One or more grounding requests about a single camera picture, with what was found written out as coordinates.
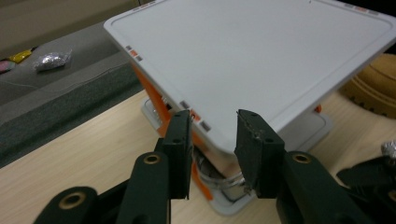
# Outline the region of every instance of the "table surface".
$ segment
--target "table surface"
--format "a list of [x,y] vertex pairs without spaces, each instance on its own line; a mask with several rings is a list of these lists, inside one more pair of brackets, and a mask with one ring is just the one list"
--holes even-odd
[[[90,186],[98,193],[129,178],[135,159],[152,151],[158,134],[140,111],[144,91],[0,169],[0,220],[32,223],[59,192]],[[338,91],[323,102],[333,128],[311,150],[332,175],[381,155],[396,139],[396,119],[352,104]],[[172,201],[172,223],[279,223],[275,200],[253,200],[240,213],[217,214],[191,182],[189,201]]]

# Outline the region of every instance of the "sticker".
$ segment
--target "sticker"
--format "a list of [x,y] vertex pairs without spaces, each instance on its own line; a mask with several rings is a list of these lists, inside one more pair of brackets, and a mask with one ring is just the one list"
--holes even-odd
[[204,121],[202,121],[202,122],[200,123],[200,125],[201,125],[201,127],[202,127],[206,132],[209,132],[210,129],[211,129],[210,126],[207,125],[207,123],[204,122]]

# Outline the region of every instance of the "bolt hole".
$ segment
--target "bolt hole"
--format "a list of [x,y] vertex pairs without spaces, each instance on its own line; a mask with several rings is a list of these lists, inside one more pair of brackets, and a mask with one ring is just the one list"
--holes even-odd
[[86,195],[82,191],[73,192],[66,195],[59,202],[59,207],[63,210],[75,208],[85,201]]
[[311,159],[303,154],[295,154],[293,155],[293,159],[299,163],[309,163],[311,162]]
[[160,162],[161,157],[157,156],[157,155],[149,155],[144,159],[144,163],[146,164],[155,164]]

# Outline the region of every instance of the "metal part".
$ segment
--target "metal part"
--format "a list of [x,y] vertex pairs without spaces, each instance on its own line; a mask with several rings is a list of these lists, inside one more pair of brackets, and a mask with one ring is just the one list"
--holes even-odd
[[382,155],[389,156],[392,160],[396,160],[396,140],[382,144],[381,151]]

